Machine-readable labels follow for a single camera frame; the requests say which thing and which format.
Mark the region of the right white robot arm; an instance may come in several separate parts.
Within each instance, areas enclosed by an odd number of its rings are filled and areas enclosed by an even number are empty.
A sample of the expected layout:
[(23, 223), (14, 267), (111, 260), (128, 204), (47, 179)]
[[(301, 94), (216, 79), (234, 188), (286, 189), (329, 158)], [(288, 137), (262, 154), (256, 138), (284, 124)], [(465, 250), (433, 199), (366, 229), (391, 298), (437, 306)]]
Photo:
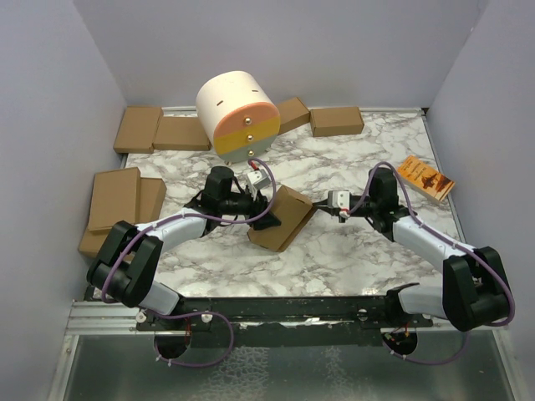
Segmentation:
[(314, 207), (344, 223), (360, 217), (391, 242), (413, 251), (442, 276), (438, 287), (410, 283), (389, 290), (384, 316), (402, 327), (414, 315), (438, 317), (461, 332), (476, 327), (501, 327), (515, 316), (516, 306), (499, 253), (492, 247), (476, 248), (439, 232), (399, 198), (407, 191), (399, 173), (380, 162), (369, 171), (362, 195), (331, 190)]

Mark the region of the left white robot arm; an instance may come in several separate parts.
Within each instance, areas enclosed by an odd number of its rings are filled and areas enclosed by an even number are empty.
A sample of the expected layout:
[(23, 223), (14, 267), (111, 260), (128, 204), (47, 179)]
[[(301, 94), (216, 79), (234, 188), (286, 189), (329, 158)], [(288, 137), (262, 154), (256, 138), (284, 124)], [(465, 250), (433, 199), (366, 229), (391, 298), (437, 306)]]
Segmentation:
[(185, 317), (178, 304), (181, 296), (155, 279), (161, 255), (220, 226), (246, 224), (264, 230), (281, 224), (271, 211), (274, 199), (261, 192), (276, 187), (272, 171), (258, 158), (248, 164), (252, 170), (244, 186), (232, 169), (216, 166), (204, 187), (175, 214), (137, 225), (115, 223), (87, 272), (102, 301), (151, 310), (162, 327), (178, 328)]

